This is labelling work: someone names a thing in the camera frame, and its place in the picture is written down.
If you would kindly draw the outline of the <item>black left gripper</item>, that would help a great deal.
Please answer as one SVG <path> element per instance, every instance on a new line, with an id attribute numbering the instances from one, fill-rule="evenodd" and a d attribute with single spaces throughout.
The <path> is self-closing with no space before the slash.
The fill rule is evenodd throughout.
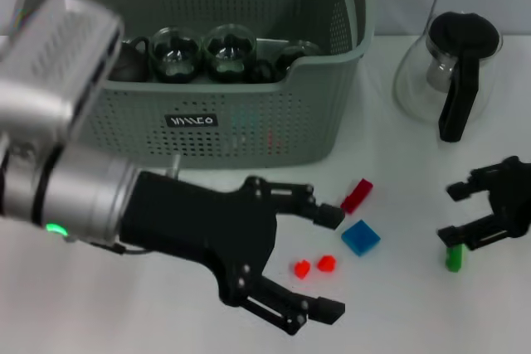
<path id="1" fill-rule="evenodd" d="M 275 247 L 275 213 L 299 216 L 330 230 L 345 218 L 340 207 L 319 204 L 310 184 L 257 178 L 256 191 L 242 186 L 216 192 L 141 172 L 119 223 L 119 239 L 204 265 L 217 280 L 220 300 L 240 305 Z"/>

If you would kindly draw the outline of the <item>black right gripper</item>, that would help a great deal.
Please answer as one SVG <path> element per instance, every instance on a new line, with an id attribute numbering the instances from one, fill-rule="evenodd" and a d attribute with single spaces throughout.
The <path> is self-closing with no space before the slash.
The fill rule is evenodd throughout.
<path id="1" fill-rule="evenodd" d="M 522 237 L 529 231 L 530 164 L 516 156 L 472 170 L 465 181 L 447 186 L 446 192 L 453 201 L 488 192 L 493 212 L 468 224 L 438 229 L 436 234 L 447 248 L 464 245 L 468 250 L 477 250 L 509 237 Z"/>

